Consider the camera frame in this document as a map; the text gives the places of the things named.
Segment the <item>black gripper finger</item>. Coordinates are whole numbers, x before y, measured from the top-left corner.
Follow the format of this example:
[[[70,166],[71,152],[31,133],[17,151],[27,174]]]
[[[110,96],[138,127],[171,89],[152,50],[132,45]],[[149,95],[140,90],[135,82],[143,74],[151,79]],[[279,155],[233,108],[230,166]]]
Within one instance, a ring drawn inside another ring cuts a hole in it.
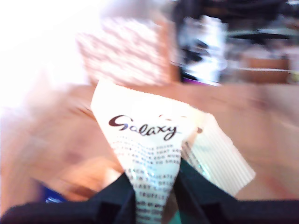
[[[176,200],[183,224],[230,224],[222,206],[236,202],[186,161],[180,163],[176,178]]]
[[[91,197],[90,201],[97,205],[98,224],[135,223],[135,192],[125,174]]]

